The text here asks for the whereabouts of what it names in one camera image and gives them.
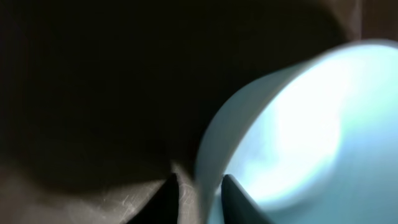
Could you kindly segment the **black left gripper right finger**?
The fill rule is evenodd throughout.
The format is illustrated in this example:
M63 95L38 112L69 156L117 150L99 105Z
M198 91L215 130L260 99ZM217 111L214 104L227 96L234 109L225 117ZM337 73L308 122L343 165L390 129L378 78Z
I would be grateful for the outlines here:
M221 182L221 203L225 224L272 224L244 195L232 175Z

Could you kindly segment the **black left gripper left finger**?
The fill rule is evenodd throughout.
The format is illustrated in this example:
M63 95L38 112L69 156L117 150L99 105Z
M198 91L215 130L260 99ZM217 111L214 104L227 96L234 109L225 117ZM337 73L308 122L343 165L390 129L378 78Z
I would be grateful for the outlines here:
M126 224L177 224L179 199L177 175L172 174L143 209Z

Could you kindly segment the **light blue bowl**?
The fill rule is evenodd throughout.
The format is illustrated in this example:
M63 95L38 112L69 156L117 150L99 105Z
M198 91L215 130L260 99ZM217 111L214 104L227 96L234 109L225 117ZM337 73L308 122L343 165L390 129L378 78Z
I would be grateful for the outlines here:
M227 174L272 223L396 223L397 42L341 45L238 90L198 150L203 223L224 223Z

